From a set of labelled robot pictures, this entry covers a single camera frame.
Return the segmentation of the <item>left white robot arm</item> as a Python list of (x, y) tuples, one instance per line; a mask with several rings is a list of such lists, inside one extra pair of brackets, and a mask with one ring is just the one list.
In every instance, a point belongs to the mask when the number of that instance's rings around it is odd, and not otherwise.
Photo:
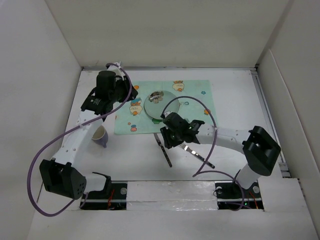
[(106, 70), (98, 73), (96, 86), (81, 105), (75, 127), (67, 133), (61, 148), (53, 157), (42, 160), (39, 165), (46, 191), (72, 200), (91, 191), (103, 199), (111, 194), (111, 185), (107, 183), (106, 176), (99, 174), (98, 177), (89, 178), (80, 173), (83, 151), (107, 116), (117, 111), (114, 105), (118, 103), (122, 107), (137, 95), (120, 63), (108, 63)]

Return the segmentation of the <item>green cartoon print placemat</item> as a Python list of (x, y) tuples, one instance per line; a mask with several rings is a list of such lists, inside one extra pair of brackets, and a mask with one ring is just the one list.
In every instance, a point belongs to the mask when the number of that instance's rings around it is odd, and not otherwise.
[(135, 81), (133, 86), (138, 92), (137, 97), (115, 113), (116, 135), (160, 132), (160, 128), (164, 126), (162, 119), (150, 118), (144, 108), (147, 96), (155, 91), (173, 93), (176, 98), (171, 100), (164, 110), (178, 113), (189, 123), (192, 120), (200, 120), (211, 124), (210, 114), (217, 119), (208, 80)]

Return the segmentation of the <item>steel table knife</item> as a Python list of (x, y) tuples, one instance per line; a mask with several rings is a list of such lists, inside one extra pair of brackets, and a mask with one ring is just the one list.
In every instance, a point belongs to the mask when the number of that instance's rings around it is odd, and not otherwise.
[(165, 160), (167, 161), (169, 167), (172, 168), (173, 165), (172, 165), (172, 163), (171, 163), (171, 160), (170, 160), (168, 154), (166, 153), (166, 150), (165, 150), (164, 146), (162, 145), (161, 140), (160, 140), (158, 134), (157, 134), (157, 133), (154, 133), (153, 135), (154, 135), (154, 138), (155, 138), (158, 146), (160, 147), (160, 149), (161, 149), (161, 151), (162, 151), (162, 153), (163, 153), (163, 155), (164, 155), (164, 157), (165, 157)]

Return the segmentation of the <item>green floral plate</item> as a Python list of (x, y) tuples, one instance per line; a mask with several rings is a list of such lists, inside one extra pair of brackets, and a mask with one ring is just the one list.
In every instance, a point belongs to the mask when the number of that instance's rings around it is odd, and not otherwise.
[(156, 120), (161, 120), (161, 115), (166, 105), (176, 96), (166, 90), (154, 91), (149, 94), (144, 101), (144, 110), (146, 114)]

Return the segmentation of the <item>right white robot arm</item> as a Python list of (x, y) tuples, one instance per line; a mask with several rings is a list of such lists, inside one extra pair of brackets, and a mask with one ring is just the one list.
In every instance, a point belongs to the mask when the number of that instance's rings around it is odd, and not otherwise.
[(228, 148), (245, 156), (247, 163), (231, 184), (231, 191), (237, 197), (247, 194), (261, 176), (270, 176), (281, 153), (281, 147), (261, 126), (251, 130), (221, 128), (202, 120), (187, 122), (170, 111), (161, 118), (165, 127), (160, 132), (167, 149), (186, 142)]

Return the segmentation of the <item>purple ceramic mug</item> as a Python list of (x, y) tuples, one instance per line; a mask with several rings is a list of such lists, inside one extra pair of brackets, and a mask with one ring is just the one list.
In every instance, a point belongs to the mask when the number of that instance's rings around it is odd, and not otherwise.
[(109, 140), (108, 133), (103, 125), (101, 125), (93, 134), (91, 140), (97, 145), (102, 146), (103, 148), (107, 147)]

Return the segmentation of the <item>steel fork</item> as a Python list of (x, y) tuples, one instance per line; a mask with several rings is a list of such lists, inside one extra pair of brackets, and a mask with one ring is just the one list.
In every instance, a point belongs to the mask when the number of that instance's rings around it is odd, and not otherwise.
[[(179, 147), (181, 149), (183, 149), (185, 152), (190, 153), (191, 155), (193, 155), (195, 158), (197, 158), (198, 160), (200, 160), (202, 163), (205, 162), (205, 158), (202, 157), (201, 155), (199, 155), (196, 151), (192, 150), (188, 145), (186, 145), (185, 143), (182, 143), (179, 145)], [(206, 163), (206, 165), (208, 167), (210, 167), (211, 169), (215, 169), (215, 166), (210, 163), (209, 161)]]

